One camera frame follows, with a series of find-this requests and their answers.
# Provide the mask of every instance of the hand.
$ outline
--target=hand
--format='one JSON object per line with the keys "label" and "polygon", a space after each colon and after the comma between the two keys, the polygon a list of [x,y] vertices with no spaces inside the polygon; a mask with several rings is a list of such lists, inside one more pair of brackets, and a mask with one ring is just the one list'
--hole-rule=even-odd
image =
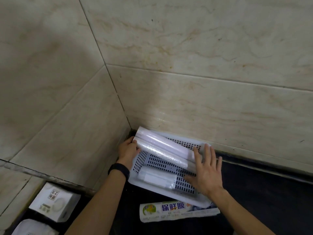
{"label": "hand", "polygon": [[140,152],[140,149],[137,149],[137,141],[133,141],[134,136],[122,142],[118,147],[119,159],[117,163],[123,164],[129,170],[133,166],[133,159]]}
{"label": "hand", "polygon": [[222,157],[218,158],[216,164],[216,155],[213,147],[205,144],[204,146],[204,162],[201,163],[201,156],[194,147],[194,155],[196,161],[197,176],[185,176],[193,187],[195,187],[202,194],[212,200],[213,194],[223,190],[222,183]]}

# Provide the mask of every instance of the black wristband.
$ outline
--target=black wristband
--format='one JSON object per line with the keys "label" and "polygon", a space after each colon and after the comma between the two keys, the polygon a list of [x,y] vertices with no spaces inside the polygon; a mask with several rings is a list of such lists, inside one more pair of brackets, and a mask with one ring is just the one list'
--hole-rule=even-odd
{"label": "black wristband", "polygon": [[112,171],[113,169],[121,171],[124,174],[124,176],[126,177],[126,180],[128,180],[130,172],[126,166],[124,166],[123,164],[120,164],[120,163],[114,163],[110,167],[110,169],[108,170],[108,174],[110,174],[110,171]]}

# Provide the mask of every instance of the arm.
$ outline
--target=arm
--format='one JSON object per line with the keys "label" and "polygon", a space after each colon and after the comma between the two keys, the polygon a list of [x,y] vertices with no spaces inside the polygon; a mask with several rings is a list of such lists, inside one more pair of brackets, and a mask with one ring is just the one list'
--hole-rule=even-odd
{"label": "arm", "polygon": [[242,207],[223,188],[222,158],[216,163],[215,151],[206,144],[204,147],[204,162],[194,148],[197,176],[185,176],[185,179],[202,194],[206,195],[225,215],[229,223],[239,235],[275,235],[267,226]]}
{"label": "arm", "polygon": [[[133,158],[140,152],[136,150],[137,143],[129,138],[119,146],[118,163],[129,170]],[[126,178],[119,170],[112,170],[100,190],[74,220],[66,235],[79,234],[109,234],[117,206],[123,191]]]}

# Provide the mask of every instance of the white plastic tray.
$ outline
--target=white plastic tray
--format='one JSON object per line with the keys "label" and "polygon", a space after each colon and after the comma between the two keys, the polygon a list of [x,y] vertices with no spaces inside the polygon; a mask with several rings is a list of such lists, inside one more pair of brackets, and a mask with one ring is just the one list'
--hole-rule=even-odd
{"label": "white plastic tray", "polygon": [[[167,134],[163,132],[157,132],[154,131],[157,134],[160,134],[176,143],[179,143],[180,145],[192,149],[194,146],[198,148],[200,152],[202,152],[202,149],[204,147],[204,142],[190,139],[190,138],[184,138],[172,134]],[[175,189],[163,189],[151,184],[148,184],[146,182],[143,182],[137,178],[137,175],[140,171],[140,168],[142,165],[145,166],[151,166],[154,168],[158,168],[161,170],[165,170],[171,173],[174,173],[177,175],[177,182]],[[183,177],[184,175],[192,175],[195,176],[195,174],[186,171],[176,165],[173,165],[169,162],[166,162],[162,160],[159,157],[156,157],[155,155],[149,154],[145,151],[141,151],[133,160],[133,167],[131,168],[130,177],[128,182],[139,186],[144,189],[148,189],[150,191],[162,194],[164,196],[168,196],[170,198],[173,198],[175,200],[180,200],[186,203],[189,203],[191,205],[195,205],[201,208],[207,208],[209,207],[212,202],[204,195],[199,193],[194,187],[192,187]]]}

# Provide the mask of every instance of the white roll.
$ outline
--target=white roll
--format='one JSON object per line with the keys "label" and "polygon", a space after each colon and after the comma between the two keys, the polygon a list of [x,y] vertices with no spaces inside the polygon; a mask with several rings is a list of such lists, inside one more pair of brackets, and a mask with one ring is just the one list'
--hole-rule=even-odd
{"label": "white roll", "polygon": [[136,137],[143,139],[161,149],[164,149],[170,153],[178,155],[186,160],[195,162],[194,152],[178,143],[175,143],[161,135],[158,135],[143,127],[139,127],[136,133]]}
{"label": "white roll", "polygon": [[142,166],[138,173],[138,179],[161,188],[175,189],[177,176],[174,173]]}
{"label": "white roll", "polygon": [[151,153],[159,158],[162,158],[163,160],[173,163],[176,166],[179,166],[183,169],[186,169],[187,171],[196,173],[196,164],[193,162],[190,162],[178,155],[175,155],[169,151],[166,151],[156,145],[153,145],[141,138],[134,137],[133,140],[137,141],[137,147],[140,148],[143,151],[146,151],[148,153]]}

